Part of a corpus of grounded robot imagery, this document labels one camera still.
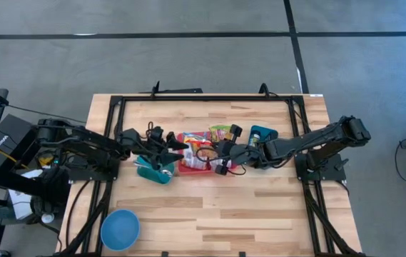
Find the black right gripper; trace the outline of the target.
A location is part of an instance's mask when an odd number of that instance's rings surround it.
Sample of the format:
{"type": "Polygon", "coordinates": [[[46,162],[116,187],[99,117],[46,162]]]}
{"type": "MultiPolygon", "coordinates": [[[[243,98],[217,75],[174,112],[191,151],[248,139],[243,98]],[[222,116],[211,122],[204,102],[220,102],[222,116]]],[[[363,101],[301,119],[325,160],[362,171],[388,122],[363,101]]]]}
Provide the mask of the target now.
{"type": "Polygon", "coordinates": [[[238,125],[232,124],[230,127],[230,140],[222,140],[218,143],[218,156],[223,159],[215,162],[215,173],[225,176],[229,170],[228,167],[239,166],[241,164],[253,168],[269,168],[271,162],[267,159],[265,142],[248,144],[236,144],[242,134],[243,129],[238,125]]]}

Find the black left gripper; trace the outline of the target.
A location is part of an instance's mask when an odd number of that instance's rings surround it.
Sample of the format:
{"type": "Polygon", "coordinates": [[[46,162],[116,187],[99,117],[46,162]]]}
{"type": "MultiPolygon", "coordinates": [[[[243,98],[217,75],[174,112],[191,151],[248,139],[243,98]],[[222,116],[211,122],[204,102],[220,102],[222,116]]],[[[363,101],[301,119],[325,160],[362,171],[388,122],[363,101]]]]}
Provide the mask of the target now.
{"type": "Polygon", "coordinates": [[[152,163],[152,168],[155,170],[184,158],[182,154],[170,153],[169,148],[174,151],[189,148],[189,145],[176,138],[173,131],[170,131],[164,140],[163,129],[154,125],[148,126],[144,136],[140,135],[134,128],[118,132],[116,143],[119,146],[122,159],[129,158],[131,154],[142,156],[147,162],[152,163]]]}

